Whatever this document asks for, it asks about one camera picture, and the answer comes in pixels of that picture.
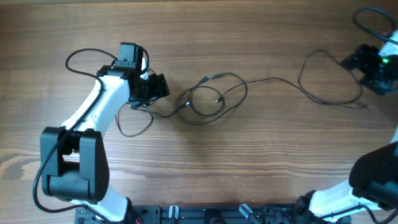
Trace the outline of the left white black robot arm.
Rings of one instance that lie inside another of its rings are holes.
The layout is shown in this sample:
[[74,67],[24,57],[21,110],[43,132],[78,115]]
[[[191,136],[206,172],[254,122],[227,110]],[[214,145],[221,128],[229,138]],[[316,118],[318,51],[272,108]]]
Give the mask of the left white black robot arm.
[[131,200],[109,184],[103,138],[123,105],[148,106],[169,89],[163,74],[147,73],[149,54],[140,45],[123,42],[112,59],[92,75],[95,86],[76,113],[40,135],[32,198],[44,212],[81,208],[98,223],[142,223]]

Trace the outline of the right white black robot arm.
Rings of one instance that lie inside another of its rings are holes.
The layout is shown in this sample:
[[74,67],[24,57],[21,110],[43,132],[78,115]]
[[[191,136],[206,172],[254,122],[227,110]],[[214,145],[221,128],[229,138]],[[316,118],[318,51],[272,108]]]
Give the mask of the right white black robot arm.
[[[397,93],[397,32],[385,37],[381,49],[361,46],[343,63],[364,74],[361,84],[378,95]],[[367,211],[373,223],[375,210],[392,210],[383,222],[397,216],[397,137],[361,156],[349,178],[326,190],[301,196],[291,213],[293,223],[350,223],[351,214]]]

